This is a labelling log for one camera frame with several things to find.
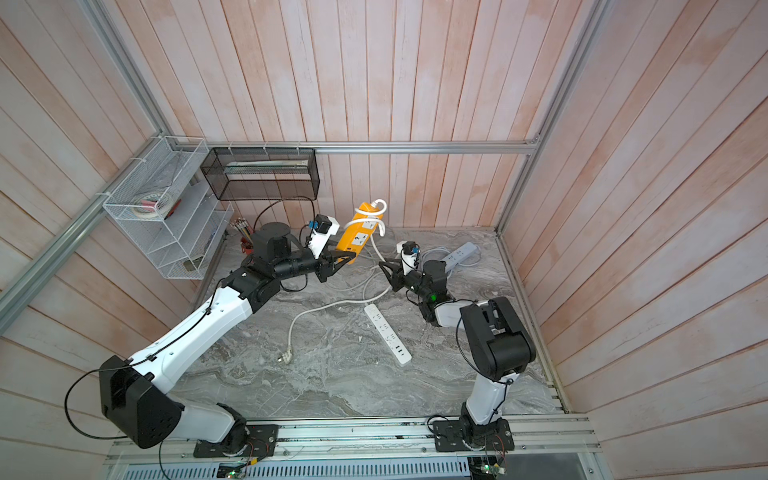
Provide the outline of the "yellow power strip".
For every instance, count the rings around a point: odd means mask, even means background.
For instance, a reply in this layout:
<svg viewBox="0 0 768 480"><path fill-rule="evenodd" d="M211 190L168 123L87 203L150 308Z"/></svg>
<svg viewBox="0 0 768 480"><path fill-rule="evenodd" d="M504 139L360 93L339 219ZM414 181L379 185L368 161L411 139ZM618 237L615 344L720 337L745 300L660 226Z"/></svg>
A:
<svg viewBox="0 0 768 480"><path fill-rule="evenodd" d="M362 203L355 209L353 219L344 226L336 249L359 255L376 233L383 237L386 233L383 215L387 208L387 202L383 199Z"/></svg>

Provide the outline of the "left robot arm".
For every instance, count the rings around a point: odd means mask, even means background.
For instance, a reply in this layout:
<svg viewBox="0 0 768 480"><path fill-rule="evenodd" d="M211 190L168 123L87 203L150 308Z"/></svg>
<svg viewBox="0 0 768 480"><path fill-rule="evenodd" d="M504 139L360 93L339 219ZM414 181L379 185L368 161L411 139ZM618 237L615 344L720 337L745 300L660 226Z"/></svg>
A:
<svg viewBox="0 0 768 480"><path fill-rule="evenodd" d="M249 438L242 415L224 404L183 404L168 393L205 351L279 293L282 281L315 275L324 282L354 259L327 246L339 230L335 218L317 215L310 226L300 242L288 225L265 224L252 236L251 254L195 312L131 357L106 360L99 370L103 415L142 449L189 439L240 454Z"/></svg>

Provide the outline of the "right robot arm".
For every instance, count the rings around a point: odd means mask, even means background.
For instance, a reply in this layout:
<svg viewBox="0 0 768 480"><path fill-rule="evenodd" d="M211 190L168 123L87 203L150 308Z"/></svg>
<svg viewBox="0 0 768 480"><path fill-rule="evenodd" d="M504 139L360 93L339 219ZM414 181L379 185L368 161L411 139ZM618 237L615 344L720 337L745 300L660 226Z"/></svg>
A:
<svg viewBox="0 0 768 480"><path fill-rule="evenodd" d="M536 359L537 351L511 301L503 296L487 301L455 298L447 288L443 261L429 260L422 269L406 260L381 261L379 267L393 291L404 289L418 297L416 305L425 321L467 338L468 349L460 353L476 373L473 390L458 418L436 414L426 420L436 450L513 450L502 406L509 387Z"/></svg>

